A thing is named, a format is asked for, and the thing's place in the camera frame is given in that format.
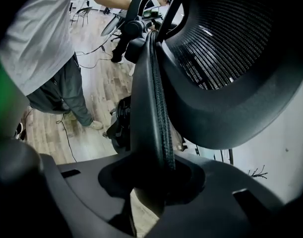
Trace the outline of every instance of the black mesh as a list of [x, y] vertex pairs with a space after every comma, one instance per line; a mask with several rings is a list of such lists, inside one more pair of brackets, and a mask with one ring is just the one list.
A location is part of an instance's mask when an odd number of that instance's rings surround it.
[[195, 84], [219, 89], [260, 57], [271, 26], [265, 0], [191, 0], [185, 27], [166, 43]]

